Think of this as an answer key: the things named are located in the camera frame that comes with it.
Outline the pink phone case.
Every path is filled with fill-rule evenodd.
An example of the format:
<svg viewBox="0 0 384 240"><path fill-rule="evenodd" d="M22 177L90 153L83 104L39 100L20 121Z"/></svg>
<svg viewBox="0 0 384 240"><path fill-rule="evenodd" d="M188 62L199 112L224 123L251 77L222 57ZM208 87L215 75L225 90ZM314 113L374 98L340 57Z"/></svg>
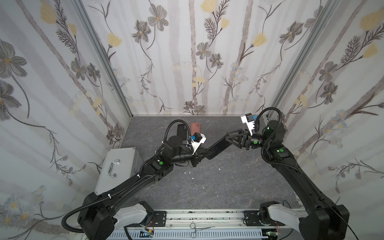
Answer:
<svg viewBox="0 0 384 240"><path fill-rule="evenodd" d="M201 124L200 123L191 123L191 134L192 136L195 133L201 133Z"/></svg>

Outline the black phone case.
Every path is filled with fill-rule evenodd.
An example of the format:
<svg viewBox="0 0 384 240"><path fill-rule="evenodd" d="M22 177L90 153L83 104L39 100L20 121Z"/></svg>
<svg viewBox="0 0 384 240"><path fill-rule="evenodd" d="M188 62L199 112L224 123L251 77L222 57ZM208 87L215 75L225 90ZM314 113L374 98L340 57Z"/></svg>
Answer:
<svg viewBox="0 0 384 240"><path fill-rule="evenodd" d="M177 136L182 138L182 140L186 140L188 137L188 130L186 125L178 124L177 126Z"/></svg>

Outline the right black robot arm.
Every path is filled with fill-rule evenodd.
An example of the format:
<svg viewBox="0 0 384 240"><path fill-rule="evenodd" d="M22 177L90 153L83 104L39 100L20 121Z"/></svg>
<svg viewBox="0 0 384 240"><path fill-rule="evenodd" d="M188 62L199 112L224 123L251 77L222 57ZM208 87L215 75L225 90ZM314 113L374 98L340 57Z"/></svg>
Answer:
<svg viewBox="0 0 384 240"><path fill-rule="evenodd" d="M258 218L262 225L282 223L299 232L305 240L343 240L350 213L336 205L305 174L294 155L283 144L286 130L282 112L274 107L262 110L257 117L245 115L248 130L226 136L226 141L240 149L261 149L262 159L275 168L289 183L302 202L305 213L284 207L278 202L260 205Z"/></svg>

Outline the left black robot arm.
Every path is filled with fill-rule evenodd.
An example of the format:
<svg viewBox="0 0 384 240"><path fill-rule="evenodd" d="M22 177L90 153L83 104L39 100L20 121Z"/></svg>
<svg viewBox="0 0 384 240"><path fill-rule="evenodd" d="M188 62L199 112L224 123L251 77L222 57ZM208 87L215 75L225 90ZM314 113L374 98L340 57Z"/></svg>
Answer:
<svg viewBox="0 0 384 240"><path fill-rule="evenodd" d="M176 123L187 126L183 120L172 121L161 146L142 163L136 175L99 195L89 194L82 206L63 216L62 227L69 232L84 233L90 240L105 240L114 230L126 226L121 208L129 198L168 175L175 163L191 162L196 166L203 159L198 148L206 141L206 137L198 132L193 134L190 128L187 128L186 140L180 136L168 137L171 127Z"/></svg>

